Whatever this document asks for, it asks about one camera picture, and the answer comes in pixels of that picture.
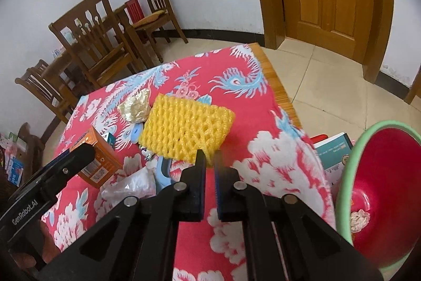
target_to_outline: black baseboard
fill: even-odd
[[[180,37],[177,30],[166,30],[169,37]],[[243,31],[213,30],[213,29],[185,29],[184,35],[187,38],[206,38],[208,40],[220,40],[238,43],[257,42],[264,47],[264,35],[257,33],[246,33]],[[161,31],[154,31],[155,37],[164,37]]]
[[[409,92],[409,87],[401,84],[399,81],[393,79],[387,74],[384,74],[383,72],[378,73],[377,79],[375,80],[374,84],[401,99],[405,99],[406,95]]]

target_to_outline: red tablecloth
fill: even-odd
[[[265,194],[296,194],[334,227],[332,198],[320,160],[307,135],[294,127],[275,103],[260,63],[248,45],[163,64],[82,97],[55,156],[93,125],[101,134],[111,132],[117,138],[115,152],[122,164],[125,157],[141,158],[142,167],[153,169],[157,159],[145,162],[143,156],[136,155],[139,147],[130,141],[134,124],[125,122],[117,110],[118,104],[145,87],[151,90],[151,104],[163,93],[234,111],[235,122],[221,147],[224,160],[239,171],[244,181]],[[181,171],[189,166],[186,162],[174,162],[172,177],[179,179]],[[118,171],[103,187],[138,169]],[[180,224],[173,280],[246,280],[241,224],[218,220],[211,169],[207,171],[206,183],[205,219],[201,223]],[[58,199],[43,220],[61,250],[111,209],[98,196],[98,190],[78,176]]]

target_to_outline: crumpled foil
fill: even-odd
[[[118,110],[125,120],[130,123],[146,122],[151,106],[149,105],[149,88],[142,89],[135,96],[128,97],[118,106]]]

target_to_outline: wooden table edge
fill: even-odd
[[[297,113],[295,112],[294,106],[292,105],[284,86],[279,80],[278,75],[273,69],[273,66],[270,63],[265,52],[263,51],[262,47],[260,47],[258,43],[251,43],[249,44],[249,46],[251,47],[254,55],[259,60],[260,65],[262,66],[263,75],[265,76],[266,80],[268,81],[270,87],[273,90],[276,104],[282,107],[288,114],[292,123],[297,128],[301,129],[302,126],[300,123],[300,119],[298,118]]]

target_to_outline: plastic bag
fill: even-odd
[[[144,167],[101,191],[102,199],[109,202],[112,207],[115,207],[115,205],[130,195],[139,199],[156,195],[156,185],[152,171]]]

